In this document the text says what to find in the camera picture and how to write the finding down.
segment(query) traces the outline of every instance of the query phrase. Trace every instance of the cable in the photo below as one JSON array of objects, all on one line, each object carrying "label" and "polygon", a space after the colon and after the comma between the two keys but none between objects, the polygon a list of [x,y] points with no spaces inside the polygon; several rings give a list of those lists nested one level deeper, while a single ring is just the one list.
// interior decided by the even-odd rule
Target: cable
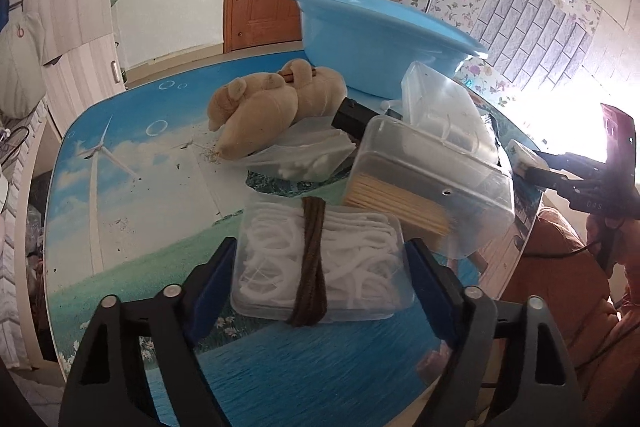
[{"label": "cable", "polygon": [[602,355],[605,355],[613,346],[615,346],[617,343],[621,342],[623,339],[626,339],[631,333],[636,331],[639,327],[640,327],[640,322],[638,322],[638,324],[636,324],[632,328],[629,328],[628,330],[626,330],[624,333],[622,333],[622,335],[620,335],[612,343],[610,343],[609,346],[607,346],[603,350],[597,352],[595,355],[593,355],[586,362],[582,362],[580,365],[576,365],[574,369],[576,371],[580,371],[582,368],[586,367],[587,365],[589,365],[594,360],[599,359]]},{"label": "cable", "polygon": [[11,156],[14,155],[14,153],[20,149],[21,145],[25,142],[25,140],[27,140],[27,138],[29,137],[29,128],[21,125],[20,127],[16,127],[14,130],[11,131],[11,134],[15,134],[16,131],[20,131],[20,129],[24,129],[25,131],[27,131],[27,134],[24,135],[24,137],[18,142],[18,145],[16,145],[14,147],[14,149],[4,158],[4,160],[2,160],[2,163],[0,163],[0,167],[4,167],[4,164],[7,163],[9,161],[9,159],[11,158]]},{"label": "cable", "polygon": [[[615,227],[614,232],[616,230],[619,230],[620,227],[622,227],[622,225],[625,224],[626,219],[623,219],[620,224]],[[578,248],[578,250],[574,250],[572,252],[566,252],[566,253],[523,253],[522,256],[523,257],[532,257],[534,259],[566,259],[567,257],[571,257],[573,255],[582,253],[585,250],[589,250],[591,247],[594,247],[595,245],[598,245],[602,243],[602,238],[599,237],[597,238],[595,241],[593,241],[592,243],[589,243],[588,245],[585,245],[582,248]]]}]

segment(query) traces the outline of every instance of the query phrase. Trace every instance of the plastic container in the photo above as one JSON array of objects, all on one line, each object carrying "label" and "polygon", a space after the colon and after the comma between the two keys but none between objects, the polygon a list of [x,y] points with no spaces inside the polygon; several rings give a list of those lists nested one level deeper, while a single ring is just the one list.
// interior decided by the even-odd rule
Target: plastic container
[{"label": "plastic container", "polygon": [[400,81],[414,60],[453,77],[468,58],[488,56],[465,32],[394,1],[295,1],[309,61],[382,98],[401,98]]},{"label": "plastic container", "polygon": [[348,134],[334,129],[331,122],[331,117],[305,118],[271,147],[234,163],[271,178],[323,182],[356,148]]},{"label": "plastic container", "polygon": [[[363,187],[371,194],[360,198]],[[369,121],[344,204],[396,214],[404,237],[421,237],[450,259],[475,252],[514,220],[508,171],[388,116]]]},{"label": "plastic container", "polygon": [[495,137],[467,90],[430,67],[413,62],[402,79],[402,121],[489,163],[497,163]]},{"label": "plastic container", "polygon": [[[292,257],[295,263],[295,270],[300,273],[300,267],[302,265],[303,255],[303,241],[304,241],[304,224],[302,213],[302,200],[298,198],[284,198],[281,196],[273,196],[270,194],[255,194],[249,200],[244,208],[244,214],[242,216],[242,223],[240,226],[240,233],[238,238],[238,248],[236,250],[236,258],[234,261],[234,272],[231,287],[231,306],[236,312],[247,315],[249,317],[258,317],[262,319],[274,319],[274,320],[286,320],[291,315],[293,309],[293,301],[295,300],[296,290],[298,288],[298,282],[300,277],[292,281],[292,283],[281,293],[279,293],[270,301],[255,301],[251,297],[248,297],[241,289],[241,286],[248,282],[262,283],[264,279],[270,276],[268,273],[268,267],[264,268],[263,265],[254,264],[250,260],[253,258],[253,252],[249,249],[249,239],[247,236],[248,230],[254,227],[254,232],[259,225],[264,225],[261,221],[258,223],[254,221],[257,218],[257,213],[260,210],[260,206],[265,203],[277,203],[286,205],[297,212],[296,219],[290,220],[289,223],[294,223],[296,227],[295,240],[299,242],[299,250],[296,249]],[[357,208],[349,208],[344,206],[326,206],[326,212],[336,212],[340,215],[350,214],[351,216],[360,214],[370,214],[370,228],[375,229],[377,223],[386,223],[394,230],[396,234],[393,258],[394,261],[390,261],[389,266],[393,267],[393,271],[389,271],[388,281],[393,288],[393,299],[389,302],[388,299],[376,299],[376,298],[362,298],[353,299],[350,303],[345,296],[335,296],[335,292],[327,291],[327,312],[321,322],[341,322],[341,321],[367,321],[375,319],[386,319],[393,315],[394,312],[409,307],[414,302],[414,290],[411,286],[411,281],[407,275],[406,260],[404,254],[404,242],[402,240],[402,231],[399,221],[394,216],[385,216],[384,214],[364,212]],[[278,219],[277,212],[270,210],[270,219]],[[325,223],[322,229],[323,238],[321,243],[321,255],[323,259],[322,269],[327,274],[329,263],[326,262],[327,248],[330,243],[325,239],[325,232],[328,227],[333,227],[332,223],[329,223],[331,218],[325,216]],[[278,245],[279,243],[270,243],[271,246]],[[354,257],[357,256],[359,248],[358,245],[353,250]]]}]

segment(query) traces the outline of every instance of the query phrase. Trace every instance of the clear plastic box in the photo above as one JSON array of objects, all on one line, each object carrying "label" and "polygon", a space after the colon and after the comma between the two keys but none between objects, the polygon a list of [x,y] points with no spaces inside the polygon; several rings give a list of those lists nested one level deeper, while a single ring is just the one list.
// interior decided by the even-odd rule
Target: clear plastic box
[{"label": "clear plastic box", "polygon": [[[247,233],[250,227],[254,227],[254,232],[257,227],[263,225],[263,223],[257,223],[258,212],[267,208],[265,203],[277,203],[284,204],[296,211],[296,218],[289,220],[291,226],[289,231],[294,231],[295,241],[298,242],[299,248],[296,248],[298,252],[294,257],[295,269],[297,270],[298,277],[294,283],[285,287],[282,292],[277,296],[271,298],[270,301],[255,301],[246,293],[241,290],[241,286],[246,284],[249,280],[252,282],[264,282],[272,274],[264,273],[267,269],[262,269],[259,265],[254,264],[252,266],[253,253],[248,250],[248,237]],[[336,295],[335,292],[327,292],[327,312],[322,323],[330,322],[342,322],[342,321],[366,321],[376,319],[386,319],[393,315],[394,312],[408,308],[414,302],[414,290],[411,286],[411,281],[408,276],[408,270],[406,267],[406,259],[404,254],[404,242],[402,240],[402,230],[399,221],[394,216],[385,216],[384,214],[363,211],[358,208],[350,208],[344,206],[326,206],[327,212],[336,212],[339,214],[369,214],[371,227],[374,228],[376,223],[386,223],[396,233],[394,253],[395,260],[390,260],[390,267],[393,267],[392,271],[388,272],[389,287],[392,288],[392,299],[376,299],[375,296],[369,296],[367,298],[352,299],[350,303],[346,296]],[[270,219],[274,219],[274,214],[270,210]],[[325,217],[324,227],[322,234],[325,236],[325,231],[330,229],[333,225],[329,223],[329,217]],[[303,255],[303,238],[304,238],[304,224],[303,224],[303,211],[302,200],[298,198],[284,198],[281,196],[273,196],[270,194],[254,194],[251,196],[244,208],[244,214],[242,216],[242,223],[240,226],[240,233],[238,238],[238,248],[236,250],[236,258],[234,261],[234,272],[232,278],[231,287],[231,306],[236,312],[247,315],[249,317],[258,317],[262,319],[274,319],[274,320],[287,320],[291,315],[293,309],[293,301],[295,300],[296,291],[298,288],[298,282],[300,281],[300,267],[302,265]],[[271,247],[277,248],[277,243],[271,243]],[[358,253],[359,245],[354,247],[354,257]],[[326,249],[321,246],[322,259],[325,259]],[[322,269],[327,274],[327,264],[322,264]]]},{"label": "clear plastic box", "polygon": [[331,126],[332,117],[304,118],[282,133],[275,143],[234,164],[271,178],[323,182],[356,145],[348,134]]},{"label": "clear plastic box", "polygon": [[343,204],[395,214],[404,237],[462,259],[514,220],[508,171],[388,116],[367,125]]},{"label": "clear plastic box", "polygon": [[405,123],[497,163],[495,140],[466,89],[421,62],[412,62],[402,78],[402,114]]}]

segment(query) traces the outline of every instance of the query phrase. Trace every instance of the beige plush toy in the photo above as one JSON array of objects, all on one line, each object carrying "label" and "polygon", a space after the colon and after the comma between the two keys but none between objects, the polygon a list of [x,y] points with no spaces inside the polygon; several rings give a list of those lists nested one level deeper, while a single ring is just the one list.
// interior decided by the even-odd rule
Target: beige plush toy
[{"label": "beige plush toy", "polygon": [[318,67],[313,75],[311,64],[302,58],[287,62],[278,72],[293,76],[298,93],[298,112],[294,121],[311,116],[333,116],[347,96],[347,86],[340,73]]},{"label": "beige plush toy", "polygon": [[253,73],[220,87],[211,97],[209,129],[223,124],[216,153],[238,160],[269,146],[298,111],[296,89],[276,73]]}]

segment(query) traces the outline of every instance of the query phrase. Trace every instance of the cabinet handle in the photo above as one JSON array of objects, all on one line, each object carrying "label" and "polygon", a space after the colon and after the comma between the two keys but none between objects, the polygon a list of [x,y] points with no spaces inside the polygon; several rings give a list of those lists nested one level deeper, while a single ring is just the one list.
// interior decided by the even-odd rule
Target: cabinet handle
[{"label": "cabinet handle", "polygon": [[111,61],[111,74],[113,74],[113,82],[120,83],[120,71],[118,71],[118,65],[115,60]]}]

